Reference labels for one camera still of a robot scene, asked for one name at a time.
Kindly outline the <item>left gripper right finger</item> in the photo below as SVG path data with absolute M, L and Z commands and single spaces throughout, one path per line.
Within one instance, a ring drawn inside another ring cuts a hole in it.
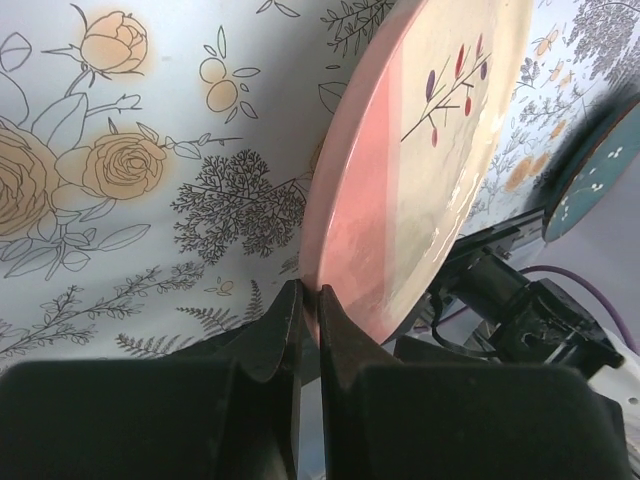
M 624 479 L 621 410 L 576 372 L 455 361 L 406 364 L 318 296 L 330 479 Z

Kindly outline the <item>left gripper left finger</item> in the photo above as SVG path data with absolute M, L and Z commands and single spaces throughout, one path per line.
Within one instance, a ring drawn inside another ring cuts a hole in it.
M 24 362 L 1 379 L 5 479 L 293 479 L 303 287 L 215 352 Z

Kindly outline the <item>pink and cream round plate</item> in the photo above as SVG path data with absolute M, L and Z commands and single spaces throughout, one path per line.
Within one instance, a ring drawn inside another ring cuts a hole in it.
M 304 214 L 299 271 L 386 341 L 434 279 L 499 143 L 529 1 L 399 1 L 333 115 Z

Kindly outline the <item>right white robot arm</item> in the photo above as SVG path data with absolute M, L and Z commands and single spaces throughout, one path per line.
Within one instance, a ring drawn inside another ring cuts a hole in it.
M 405 334 L 428 333 L 445 352 L 503 364 L 562 365 L 621 409 L 622 441 L 631 476 L 639 476 L 639 357 L 602 327 L 569 293 L 548 278 L 530 280 L 484 250 L 446 262 L 394 334 L 395 354 L 415 359 L 419 345 Z M 465 347 L 439 331 L 454 301 L 476 313 L 489 333 L 479 347 Z

